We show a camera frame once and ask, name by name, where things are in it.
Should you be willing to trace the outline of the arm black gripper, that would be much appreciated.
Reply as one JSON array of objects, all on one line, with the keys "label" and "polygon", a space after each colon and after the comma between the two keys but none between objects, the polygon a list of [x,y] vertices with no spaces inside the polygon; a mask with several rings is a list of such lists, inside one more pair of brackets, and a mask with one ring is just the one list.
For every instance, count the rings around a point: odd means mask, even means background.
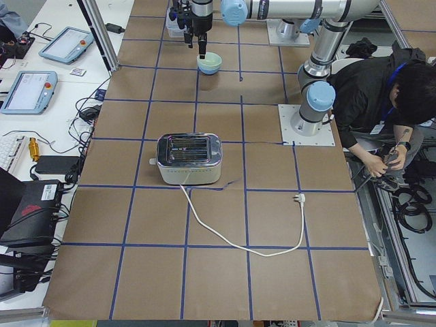
[{"label": "arm black gripper", "polygon": [[184,42],[188,48],[193,48],[193,34],[198,36],[199,58],[206,57],[207,32],[213,25],[213,1],[212,0],[193,0],[184,1],[187,9],[187,30],[184,32]]}]

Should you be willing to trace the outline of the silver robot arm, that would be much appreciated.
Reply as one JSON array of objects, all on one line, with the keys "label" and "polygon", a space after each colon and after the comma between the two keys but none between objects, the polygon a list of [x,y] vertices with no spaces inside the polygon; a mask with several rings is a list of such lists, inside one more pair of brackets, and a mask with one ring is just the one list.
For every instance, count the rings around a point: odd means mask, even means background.
[{"label": "silver robot arm", "polygon": [[300,35],[299,27],[294,20],[282,19],[276,28],[277,36],[283,40],[296,40]]},{"label": "silver robot arm", "polygon": [[336,93],[327,82],[330,68],[349,26],[370,14],[377,1],[221,1],[224,23],[247,31],[262,22],[268,43],[307,54],[297,71],[302,104],[286,122],[304,136],[314,136],[331,110]]}]

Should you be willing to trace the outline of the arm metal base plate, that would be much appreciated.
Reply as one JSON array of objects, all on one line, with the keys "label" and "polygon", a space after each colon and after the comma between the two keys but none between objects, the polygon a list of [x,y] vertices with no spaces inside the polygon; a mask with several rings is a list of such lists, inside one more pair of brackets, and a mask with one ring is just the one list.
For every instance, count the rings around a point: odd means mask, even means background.
[{"label": "arm metal base plate", "polygon": [[325,112],[316,123],[305,121],[299,113],[300,105],[279,104],[282,143],[288,146],[335,146],[329,116]]},{"label": "arm metal base plate", "polygon": [[268,41],[271,46],[309,47],[307,33],[300,31],[302,19],[268,19]]}]

